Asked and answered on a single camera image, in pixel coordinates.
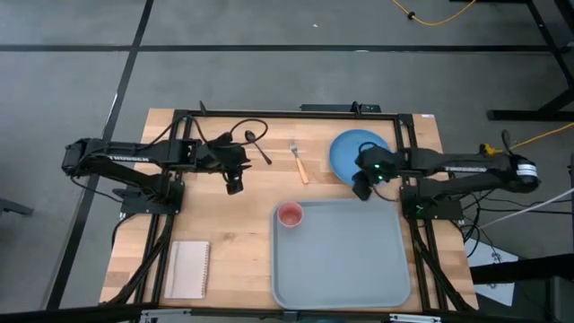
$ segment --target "blue plate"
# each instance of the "blue plate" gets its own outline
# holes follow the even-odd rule
[[[331,149],[329,150],[331,169],[340,180],[351,186],[352,175],[360,170],[355,165],[355,159],[359,155],[359,146],[365,142],[372,142],[389,150],[388,144],[383,138],[363,129],[345,131],[331,143]],[[362,150],[370,147],[370,144],[365,144]]]

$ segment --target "small cup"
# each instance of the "small cup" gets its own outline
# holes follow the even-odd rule
[[[277,210],[279,222],[285,228],[294,228],[303,219],[303,208],[297,202],[285,202]]]

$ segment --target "notebook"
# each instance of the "notebook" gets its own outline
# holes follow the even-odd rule
[[[208,264],[208,241],[173,241],[164,297],[166,299],[205,298]]]

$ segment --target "gray tray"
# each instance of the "gray tray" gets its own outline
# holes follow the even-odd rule
[[[291,310],[396,307],[411,294],[396,207],[372,198],[299,202],[301,223],[273,213],[271,284]]]

